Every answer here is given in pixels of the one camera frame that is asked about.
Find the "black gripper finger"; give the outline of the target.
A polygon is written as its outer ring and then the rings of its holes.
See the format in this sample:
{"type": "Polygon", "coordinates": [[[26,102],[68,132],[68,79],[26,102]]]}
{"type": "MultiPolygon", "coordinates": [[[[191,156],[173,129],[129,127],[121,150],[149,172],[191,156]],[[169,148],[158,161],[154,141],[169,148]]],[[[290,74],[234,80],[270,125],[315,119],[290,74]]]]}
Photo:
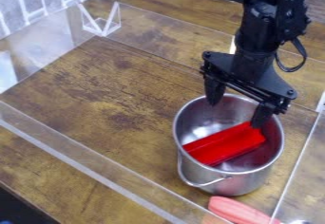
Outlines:
{"type": "Polygon", "coordinates": [[[253,118],[252,118],[252,127],[261,128],[264,123],[272,117],[274,111],[274,105],[272,103],[260,103],[253,118]]]}
{"type": "Polygon", "coordinates": [[[224,97],[224,93],[226,90],[226,85],[213,78],[205,78],[205,93],[206,99],[212,106],[216,106],[224,97]]]}

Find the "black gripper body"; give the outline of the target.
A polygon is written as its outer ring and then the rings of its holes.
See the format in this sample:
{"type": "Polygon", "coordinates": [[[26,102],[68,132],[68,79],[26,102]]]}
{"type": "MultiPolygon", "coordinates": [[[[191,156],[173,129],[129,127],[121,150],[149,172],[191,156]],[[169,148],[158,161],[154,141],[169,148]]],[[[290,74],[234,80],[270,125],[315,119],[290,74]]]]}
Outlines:
{"type": "Polygon", "coordinates": [[[274,114],[286,113],[297,92],[277,74],[272,53],[205,51],[201,73],[260,103],[274,105],[274,114]]]}

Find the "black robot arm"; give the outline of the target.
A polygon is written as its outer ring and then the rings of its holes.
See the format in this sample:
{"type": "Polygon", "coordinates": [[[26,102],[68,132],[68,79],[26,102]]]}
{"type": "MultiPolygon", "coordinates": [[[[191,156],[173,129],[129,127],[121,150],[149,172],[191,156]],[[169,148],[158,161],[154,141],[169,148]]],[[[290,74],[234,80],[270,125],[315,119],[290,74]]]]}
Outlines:
{"type": "Polygon", "coordinates": [[[250,123],[262,127],[269,118],[288,111],[297,92],[276,70],[297,71],[280,60],[278,48],[290,42],[298,52],[308,52],[298,40],[305,34],[310,18],[305,0],[242,0],[244,14],[236,34],[236,52],[205,52],[201,72],[206,98],[218,104],[225,89],[233,88],[258,102],[250,123]]]}

